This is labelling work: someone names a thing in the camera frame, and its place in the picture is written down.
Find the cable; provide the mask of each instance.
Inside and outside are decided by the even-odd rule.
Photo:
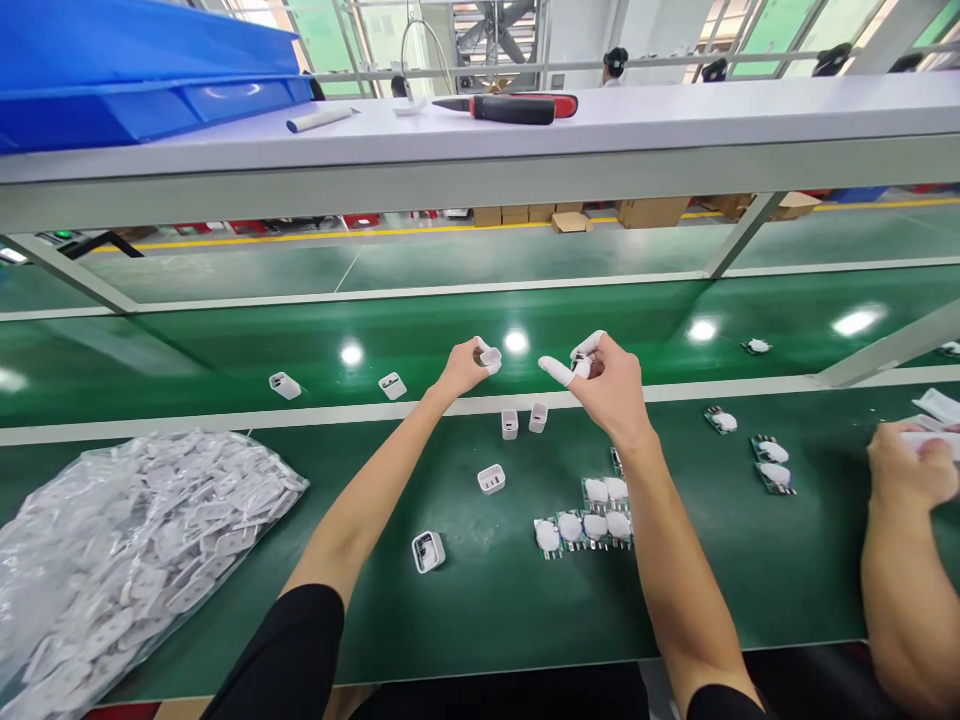
[[[456,95],[456,90],[453,89],[453,82],[450,76],[450,68],[447,66],[447,60],[443,56],[443,48],[440,45],[440,39],[437,37],[437,34],[433,31],[433,28],[430,27],[428,23],[417,18],[409,17],[407,19],[407,26],[403,29],[403,38],[400,40],[400,69],[406,74],[407,71],[407,62],[406,62],[406,50],[407,50],[407,33],[410,32],[410,28],[414,25],[423,25],[430,33],[430,37],[433,38],[434,43],[437,46],[437,55],[440,58],[440,68],[443,70],[443,81],[447,85],[447,91],[451,95]]]

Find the green conveyor belt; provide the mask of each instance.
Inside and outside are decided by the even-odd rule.
[[[960,396],[960,383],[943,384]],[[869,478],[865,446],[881,419],[914,412],[921,386],[710,401],[735,434],[704,421],[702,401],[650,414],[673,476],[747,649],[864,636],[858,563]],[[254,432],[313,486],[224,587],[110,696],[113,702],[213,693],[296,562],[313,527],[394,422]],[[541,560],[531,521],[580,506],[579,478],[609,471],[608,441],[580,409],[551,411],[543,435],[500,439],[496,415],[444,418],[354,594],[339,683],[599,663],[657,654],[633,556]],[[768,495],[748,438],[790,451],[798,495]],[[0,511],[83,449],[110,442],[0,449]],[[497,462],[506,488],[480,493]],[[960,583],[960,506],[938,510],[941,557]],[[410,541],[440,532],[447,561],[418,575]]]
[[[398,372],[421,396],[455,343],[501,345],[524,331],[479,394],[556,390],[536,365],[593,330],[636,352],[651,385],[818,372],[956,299],[960,266],[391,298],[312,305],[0,324],[0,426],[123,420],[383,402],[377,380]],[[867,309],[879,319],[844,337],[832,327]],[[692,341],[698,321],[710,341]],[[754,357],[752,337],[774,351]],[[347,344],[364,350],[353,367]],[[288,402],[267,378],[284,371],[307,391]]]

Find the hand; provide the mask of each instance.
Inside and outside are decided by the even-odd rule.
[[[590,418],[621,451],[627,451],[652,434],[637,356],[626,352],[603,330],[597,330],[580,343],[570,353],[571,359],[578,353],[592,358],[593,362],[581,360],[575,370],[552,357],[540,358],[539,364],[554,380],[570,389]]]
[[[917,454],[900,437],[908,430],[920,428],[901,423],[881,423],[877,427],[867,448],[873,496],[929,512],[957,494],[960,477],[948,443],[928,440]]]
[[[489,349],[490,346],[480,337],[454,345],[447,359],[447,366],[434,384],[434,389],[448,403],[452,403],[465,392],[473,390],[481,380],[496,374],[500,369],[499,362],[487,366],[477,364],[477,353]]]

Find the person's right hand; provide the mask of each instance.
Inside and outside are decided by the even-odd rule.
[[[900,433],[920,430],[902,423],[881,423],[867,448],[874,497],[929,512],[960,490],[953,451],[943,440],[928,440],[916,453]]]
[[[643,399],[640,361],[603,330],[593,333],[574,352],[578,350],[593,358],[589,377],[574,373],[552,357],[540,358],[540,367],[569,388],[617,448],[632,448],[653,432]]]

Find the yellow floor line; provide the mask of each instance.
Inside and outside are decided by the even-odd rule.
[[[892,209],[892,208],[907,208],[907,207],[932,207],[936,205],[960,205],[960,198],[938,198],[934,200],[901,200],[897,202],[873,202],[873,203],[845,203],[838,205],[820,205],[814,208],[814,212],[823,212],[828,210],[883,210],[883,209]],[[718,212],[692,212],[684,213],[683,219],[690,220],[693,218],[709,218],[709,217],[722,217],[722,213]],[[612,223],[617,222],[615,217],[608,218],[595,218],[593,220],[595,223]],[[297,242],[300,240],[329,240],[333,238],[356,238],[357,240],[362,240],[365,237],[376,237],[378,235],[418,235],[421,233],[442,233],[442,232],[470,232],[473,230],[512,230],[516,228],[530,228],[530,227],[550,227],[550,223],[522,223],[519,225],[496,225],[494,227],[485,227],[478,228],[473,227],[459,227],[456,225],[450,227],[435,227],[435,228],[397,228],[393,230],[364,230],[360,232],[350,232],[350,231],[340,231],[340,232],[328,232],[328,233],[310,233],[307,235],[283,235],[280,237],[237,237],[237,238],[223,238],[221,240],[183,240],[180,242],[169,242],[169,243],[143,243],[143,244],[134,244],[134,247],[137,250],[149,251],[149,250],[174,250],[179,248],[194,248],[194,247],[219,247],[219,246],[229,246],[229,245],[256,245],[259,243],[281,243],[281,242]],[[94,250],[95,253],[101,252],[120,252],[115,247],[100,247]]]

